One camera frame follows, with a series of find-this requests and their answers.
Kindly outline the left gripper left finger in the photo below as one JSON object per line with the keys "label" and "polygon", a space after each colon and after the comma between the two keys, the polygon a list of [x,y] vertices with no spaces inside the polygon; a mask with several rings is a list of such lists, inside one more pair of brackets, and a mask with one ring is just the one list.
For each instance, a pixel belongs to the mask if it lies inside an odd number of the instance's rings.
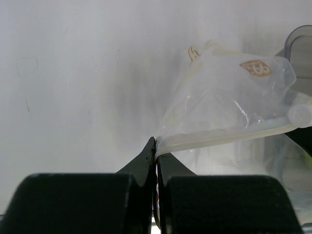
{"label": "left gripper left finger", "polygon": [[1,219],[1,233],[150,233],[155,149],[152,137],[139,155],[112,174],[27,176]]}

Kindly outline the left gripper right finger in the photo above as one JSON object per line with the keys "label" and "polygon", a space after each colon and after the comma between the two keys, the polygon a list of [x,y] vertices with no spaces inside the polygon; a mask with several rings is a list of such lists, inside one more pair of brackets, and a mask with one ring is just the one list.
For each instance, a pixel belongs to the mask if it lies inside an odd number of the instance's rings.
{"label": "left gripper right finger", "polygon": [[156,160],[164,234],[300,234],[282,185],[266,175],[195,175],[172,154]]}

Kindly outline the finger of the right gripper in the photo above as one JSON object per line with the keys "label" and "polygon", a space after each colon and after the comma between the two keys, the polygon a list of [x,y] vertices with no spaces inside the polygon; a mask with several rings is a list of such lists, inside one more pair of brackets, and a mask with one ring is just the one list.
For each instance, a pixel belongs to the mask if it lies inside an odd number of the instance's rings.
{"label": "finger of the right gripper", "polygon": [[312,153],[312,127],[298,128],[286,133],[286,135],[308,154]]}

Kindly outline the polka dot zip top bag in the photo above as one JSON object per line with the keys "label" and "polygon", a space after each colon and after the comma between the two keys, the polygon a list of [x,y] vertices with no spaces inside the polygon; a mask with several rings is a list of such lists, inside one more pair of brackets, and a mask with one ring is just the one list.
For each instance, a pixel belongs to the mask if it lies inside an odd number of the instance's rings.
{"label": "polka dot zip top bag", "polygon": [[231,51],[209,40],[184,53],[160,122],[156,156],[269,137],[312,124],[312,98],[283,57]]}

